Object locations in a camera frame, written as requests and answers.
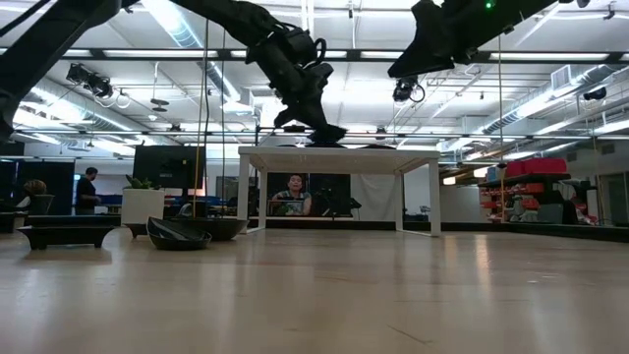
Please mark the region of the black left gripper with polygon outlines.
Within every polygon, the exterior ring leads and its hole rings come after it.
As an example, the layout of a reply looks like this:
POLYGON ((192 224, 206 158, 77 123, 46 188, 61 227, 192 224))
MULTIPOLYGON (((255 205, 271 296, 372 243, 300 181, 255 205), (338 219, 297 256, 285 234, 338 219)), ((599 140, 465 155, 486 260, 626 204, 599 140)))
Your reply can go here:
POLYGON ((290 58, 286 34, 296 28, 277 30, 247 49, 246 63, 256 63, 269 79, 286 107, 273 121, 280 128, 293 120, 311 127, 311 140, 316 143, 337 143, 347 130, 327 122, 321 97, 333 68, 325 62, 326 41, 314 40, 317 56, 309 63, 295 62, 290 58))

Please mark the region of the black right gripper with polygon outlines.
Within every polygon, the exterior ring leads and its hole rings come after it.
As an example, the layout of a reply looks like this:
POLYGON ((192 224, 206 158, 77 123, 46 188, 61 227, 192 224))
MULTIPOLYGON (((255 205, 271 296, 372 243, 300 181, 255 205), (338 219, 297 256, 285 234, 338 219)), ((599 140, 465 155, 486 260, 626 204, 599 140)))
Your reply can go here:
POLYGON ((416 20, 415 35, 389 67, 390 78, 453 69, 453 51, 455 62, 469 62, 480 46, 510 23, 510 0, 454 0, 454 5, 455 40, 443 10, 432 0, 420 0, 411 8, 416 20))

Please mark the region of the small black leaf-shaped plate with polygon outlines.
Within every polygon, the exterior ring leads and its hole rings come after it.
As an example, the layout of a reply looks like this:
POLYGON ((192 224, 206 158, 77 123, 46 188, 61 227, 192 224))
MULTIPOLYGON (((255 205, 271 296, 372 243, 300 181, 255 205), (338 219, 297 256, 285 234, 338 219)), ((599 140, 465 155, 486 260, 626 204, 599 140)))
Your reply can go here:
POLYGON ((153 246, 161 251, 203 250, 212 240, 210 233, 180 222, 150 217, 146 232, 153 246))

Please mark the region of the white perforated metal shelf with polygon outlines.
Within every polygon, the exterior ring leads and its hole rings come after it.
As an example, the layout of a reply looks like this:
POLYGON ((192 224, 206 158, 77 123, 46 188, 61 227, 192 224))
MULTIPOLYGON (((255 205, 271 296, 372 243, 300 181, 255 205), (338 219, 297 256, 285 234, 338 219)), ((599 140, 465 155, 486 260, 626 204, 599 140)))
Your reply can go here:
POLYGON ((370 174, 394 177, 395 230, 405 232, 402 188, 405 174, 426 165, 429 168, 429 237, 442 235, 440 210, 440 179, 436 150, 398 150, 385 148, 338 147, 239 147, 239 186, 237 218, 248 220, 250 169, 260 173, 261 186, 258 227, 266 228, 267 174, 303 172, 317 174, 370 174))

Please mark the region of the person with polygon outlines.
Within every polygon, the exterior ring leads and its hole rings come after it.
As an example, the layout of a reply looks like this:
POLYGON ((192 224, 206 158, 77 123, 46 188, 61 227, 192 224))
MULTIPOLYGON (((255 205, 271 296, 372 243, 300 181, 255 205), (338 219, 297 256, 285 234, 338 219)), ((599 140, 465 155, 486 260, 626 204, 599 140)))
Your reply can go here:
POLYGON ((54 195, 47 192, 47 185, 41 180, 33 179, 25 182, 24 190, 28 214, 46 215, 54 200, 54 195))
POLYGON ((304 214, 308 216, 312 211, 313 197, 304 190, 304 179, 300 174, 292 174, 287 183, 287 189, 276 193, 272 200, 303 200, 304 214))
POLYGON ((75 200, 76 215, 93 215, 96 206, 100 204, 100 198, 93 186, 97 174, 98 170, 95 167, 88 167, 85 174, 78 180, 75 200))

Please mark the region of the black overhead light bar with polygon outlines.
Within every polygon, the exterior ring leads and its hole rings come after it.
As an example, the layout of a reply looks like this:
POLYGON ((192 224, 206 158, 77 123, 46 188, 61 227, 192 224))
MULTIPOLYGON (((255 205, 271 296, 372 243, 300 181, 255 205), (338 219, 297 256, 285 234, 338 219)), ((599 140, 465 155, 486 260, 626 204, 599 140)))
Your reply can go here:
MULTIPOLYGON (((333 62, 394 62, 401 51, 366 49, 331 49, 325 58, 333 62)), ((218 61, 244 61, 247 52, 243 49, 116 49, 116 48, 73 48, 64 60, 94 61, 193 61, 207 56, 218 61)), ((471 63, 496 63, 498 60, 511 64, 553 63, 610 63, 629 64, 629 52, 561 52, 561 51, 481 51, 470 59, 471 63)))

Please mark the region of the grey laptop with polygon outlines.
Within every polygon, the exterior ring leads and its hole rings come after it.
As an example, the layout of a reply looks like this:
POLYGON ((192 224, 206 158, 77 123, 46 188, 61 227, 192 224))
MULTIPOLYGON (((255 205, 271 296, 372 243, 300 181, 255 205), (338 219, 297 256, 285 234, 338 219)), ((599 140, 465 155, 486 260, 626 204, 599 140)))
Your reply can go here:
POLYGON ((271 200, 267 213, 271 216, 301 216, 304 214, 304 201, 271 200))

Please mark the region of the white hanging cloth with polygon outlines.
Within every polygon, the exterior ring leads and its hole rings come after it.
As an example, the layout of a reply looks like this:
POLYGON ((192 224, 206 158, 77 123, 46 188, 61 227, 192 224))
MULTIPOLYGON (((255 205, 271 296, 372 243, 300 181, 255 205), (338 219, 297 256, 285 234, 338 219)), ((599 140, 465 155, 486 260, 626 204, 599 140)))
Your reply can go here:
POLYGON ((360 221, 396 221, 403 212, 403 182, 399 175, 351 176, 351 197, 361 207, 353 212, 360 221))

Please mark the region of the black wavy deep bowl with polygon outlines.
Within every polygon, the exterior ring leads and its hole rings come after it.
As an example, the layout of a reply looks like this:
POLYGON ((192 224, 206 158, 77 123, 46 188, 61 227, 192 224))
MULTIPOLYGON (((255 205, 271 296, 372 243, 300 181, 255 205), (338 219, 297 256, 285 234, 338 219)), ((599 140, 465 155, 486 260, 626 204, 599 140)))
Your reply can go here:
POLYGON ((171 218, 171 221, 207 232, 212 242, 226 242, 247 229, 247 220, 231 218, 171 218))

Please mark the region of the black monitor screen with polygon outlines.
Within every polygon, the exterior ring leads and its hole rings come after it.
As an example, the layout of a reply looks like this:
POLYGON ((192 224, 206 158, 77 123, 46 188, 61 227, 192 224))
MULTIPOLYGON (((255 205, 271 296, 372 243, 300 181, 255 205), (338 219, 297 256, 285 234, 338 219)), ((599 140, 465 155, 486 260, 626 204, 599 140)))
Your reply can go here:
POLYGON ((205 151, 199 147, 138 146, 132 176, 147 178, 162 188, 200 189, 205 151))

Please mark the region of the red storage bins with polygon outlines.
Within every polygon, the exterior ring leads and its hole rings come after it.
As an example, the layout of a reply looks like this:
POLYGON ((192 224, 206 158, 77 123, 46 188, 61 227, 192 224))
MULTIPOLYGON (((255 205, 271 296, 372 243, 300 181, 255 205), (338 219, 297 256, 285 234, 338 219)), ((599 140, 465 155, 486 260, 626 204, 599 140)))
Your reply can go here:
POLYGON ((552 157, 535 157, 510 161, 507 163, 506 167, 507 177, 540 174, 565 174, 566 172, 566 161, 562 158, 552 157))

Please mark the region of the green succulent plant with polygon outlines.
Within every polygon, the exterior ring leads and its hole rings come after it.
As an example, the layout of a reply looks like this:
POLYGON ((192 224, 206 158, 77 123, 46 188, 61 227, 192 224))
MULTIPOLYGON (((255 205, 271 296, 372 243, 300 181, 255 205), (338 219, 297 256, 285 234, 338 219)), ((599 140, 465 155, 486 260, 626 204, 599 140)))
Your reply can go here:
POLYGON ((127 182, 129 185, 127 189, 137 189, 137 190, 160 190, 160 185, 155 185, 153 182, 144 178, 143 180, 135 178, 131 175, 126 175, 127 182))

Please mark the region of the dark storage rack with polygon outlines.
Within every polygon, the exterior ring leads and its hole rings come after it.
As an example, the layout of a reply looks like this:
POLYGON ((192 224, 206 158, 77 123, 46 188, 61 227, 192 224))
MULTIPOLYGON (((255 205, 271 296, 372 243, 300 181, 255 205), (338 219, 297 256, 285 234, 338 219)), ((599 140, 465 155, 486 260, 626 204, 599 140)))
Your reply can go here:
POLYGON ((597 188, 569 174, 530 174, 484 182, 480 207, 493 223, 599 223, 597 188))

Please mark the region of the white round plant pot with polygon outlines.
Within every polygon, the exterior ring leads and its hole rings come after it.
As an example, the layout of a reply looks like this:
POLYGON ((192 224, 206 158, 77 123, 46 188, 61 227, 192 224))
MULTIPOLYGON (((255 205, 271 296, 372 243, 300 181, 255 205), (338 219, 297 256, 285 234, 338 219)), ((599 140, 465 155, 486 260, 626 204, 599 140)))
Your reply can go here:
POLYGON ((162 219, 165 193, 151 189, 125 189, 123 191, 121 222, 143 224, 150 217, 162 219))

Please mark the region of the silver ventilation duct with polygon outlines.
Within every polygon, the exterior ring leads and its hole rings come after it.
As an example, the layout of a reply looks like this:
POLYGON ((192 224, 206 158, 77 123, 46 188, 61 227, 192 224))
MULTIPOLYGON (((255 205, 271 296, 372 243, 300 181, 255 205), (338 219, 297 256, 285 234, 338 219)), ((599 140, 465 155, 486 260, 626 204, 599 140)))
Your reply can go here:
MULTIPOLYGON (((182 12, 170 0, 142 0, 143 6, 171 39, 181 48, 203 50, 200 37, 194 32, 182 12)), ((224 78, 222 70, 213 62, 201 59, 197 65, 205 73, 225 101, 238 102, 241 99, 236 88, 224 78)))

